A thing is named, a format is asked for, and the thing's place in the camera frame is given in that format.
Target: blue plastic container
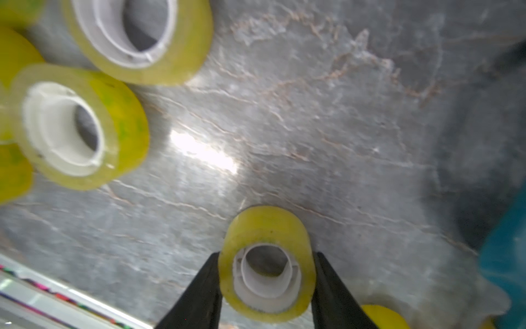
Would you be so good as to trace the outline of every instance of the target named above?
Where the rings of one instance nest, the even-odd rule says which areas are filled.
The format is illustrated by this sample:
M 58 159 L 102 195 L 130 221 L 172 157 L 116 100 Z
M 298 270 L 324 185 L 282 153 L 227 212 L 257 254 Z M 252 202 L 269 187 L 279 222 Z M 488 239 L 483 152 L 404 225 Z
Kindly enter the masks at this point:
M 479 256 L 480 273 L 508 293 L 511 308 L 497 329 L 526 329 L 526 183 Z

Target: clear adhesive tape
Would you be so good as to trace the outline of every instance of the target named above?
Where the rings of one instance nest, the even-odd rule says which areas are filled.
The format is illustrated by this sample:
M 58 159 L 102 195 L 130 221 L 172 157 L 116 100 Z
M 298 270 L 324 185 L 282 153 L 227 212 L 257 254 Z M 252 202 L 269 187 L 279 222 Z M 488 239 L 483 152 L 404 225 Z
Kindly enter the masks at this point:
M 26 38 L 10 28 L 0 27 L 0 44 L 3 45 L 0 51 L 0 144 L 7 144 L 13 142 L 7 116 L 11 81 L 27 65 L 43 62 L 44 59 Z
M 37 21 L 45 5 L 46 0 L 0 0 L 0 25 L 29 27 Z
M 125 1 L 62 0 L 62 8 L 73 38 L 101 71 L 128 83 L 176 85 L 203 65 L 214 24 L 209 0 L 166 1 L 164 32 L 145 50 L 124 30 Z
M 12 83 L 15 141 L 51 181 L 90 190 L 131 171 L 148 152 L 148 122 L 133 92 L 104 73 L 34 64 Z M 88 146 L 76 127 L 83 108 L 97 137 Z
M 378 326 L 378 329 L 410 329 L 403 317 L 380 305 L 363 305 L 363 311 Z
M 280 274 L 260 274 L 251 267 L 246 256 L 258 246 L 278 247 L 286 255 Z M 309 234 L 298 217 L 278 207 L 252 207 L 234 218 L 218 266 L 226 301 L 257 321 L 279 323 L 300 316 L 316 286 Z
M 33 183 L 33 169 L 18 145 L 0 145 L 0 204 L 25 194 Z

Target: yellow tape roll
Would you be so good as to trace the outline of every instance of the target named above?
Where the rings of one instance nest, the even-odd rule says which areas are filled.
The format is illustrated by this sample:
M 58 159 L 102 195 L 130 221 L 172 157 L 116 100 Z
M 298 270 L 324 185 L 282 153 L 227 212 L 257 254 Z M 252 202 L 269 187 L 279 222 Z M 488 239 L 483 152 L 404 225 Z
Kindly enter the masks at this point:
M 247 254 L 262 245 L 278 247 L 287 256 L 278 276 L 261 275 L 248 263 Z M 316 269 L 307 230 L 298 217 L 278 207 L 252 207 L 234 218 L 218 263 L 226 301 L 253 320 L 291 320 L 307 309 L 314 294 Z
M 33 169 L 18 145 L 0 145 L 0 204 L 25 194 L 33 183 Z
M 45 0 L 0 0 L 0 25 L 29 27 L 37 21 L 45 4 Z
M 386 307 L 363 305 L 362 309 L 379 329 L 410 329 L 400 314 Z
M 3 6 L 1 3 L 2 0 L 0 0 L 0 15 L 2 15 Z M 7 91 L 11 81 L 22 68 L 29 64 L 43 62 L 44 59 L 28 40 L 7 27 L 0 27 L 0 45 L 2 45 L 0 51 L 0 144 L 6 144 L 13 139 L 7 117 Z
M 146 157 L 148 123 L 138 99 L 104 73 L 34 64 L 12 83 L 15 141 L 47 178 L 75 190 L 97 188 Z M 92 149 L 75 126 L 82 107 L 98 137 Z
M 204 63 L 214 34 L 209 0 L 168 0 L 165 31 L 144 51 L 127 38 L 124 8 L 116 9 L 114 2 L 62 0 L 62 8 L 84 54 L 101 71 L 129 83 L 182 84 Z

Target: white plastic core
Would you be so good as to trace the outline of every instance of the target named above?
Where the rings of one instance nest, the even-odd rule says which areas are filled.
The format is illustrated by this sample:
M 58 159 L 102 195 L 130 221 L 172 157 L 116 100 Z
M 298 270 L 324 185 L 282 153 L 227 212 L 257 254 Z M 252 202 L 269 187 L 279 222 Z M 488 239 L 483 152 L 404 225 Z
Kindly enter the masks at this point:
M 279 248 L 287 256 L 287 264 L 278 276 L 264 276 L 250 266 L 248 253 L 261 246 Z M 298 298 L 301 288 L 301 270 L 290 253 L 274 244 L 254 244 L 240 250 L 232 265 L 234 291 L 249 307 L 265 312 L 280 313 L 289 309 Z
M 95 123 L 97 149 L 93 151 L 78 133 L 75 111 L 81 106 Z M 29 142 L 48 164 L 70 176 L 88 176 L 102 165 L 104 132 L 92 108 L 72 89 L 55 82 L 39 82 L 22 103 Z
M 155 45 L 139 51 L 124 30 L 126 0 L 70 0 L 76 19 L 91 44 L 111 62 L 128 68 L 145 68 L 160 60 L 175 32 L 177 0 L 166 0 L 168 18 Z

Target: gray marble countertop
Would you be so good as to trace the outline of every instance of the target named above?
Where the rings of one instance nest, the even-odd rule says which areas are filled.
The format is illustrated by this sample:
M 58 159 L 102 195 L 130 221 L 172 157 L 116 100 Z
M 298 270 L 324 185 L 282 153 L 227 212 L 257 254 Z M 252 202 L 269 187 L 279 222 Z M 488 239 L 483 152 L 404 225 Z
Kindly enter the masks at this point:
M 525 71 L 470 85 L 525 36 L 524 0 L 211 3 L 197 76 L 130 86 L 150 124 L 145 163 L 90 192 L 35 174 L 0 208 L 3 248 L 154 323 L 240 210 L 277 205 L 360 302 L 413 329 L 454 327 L 483 289 L 477 249 L 526 175 Z M 93 68 L 56 0 L 27 37 L 51 63 Z M 221 323 L 274 327 L 228 305 Z M 309 312 L 279 325 L 311 327 Z

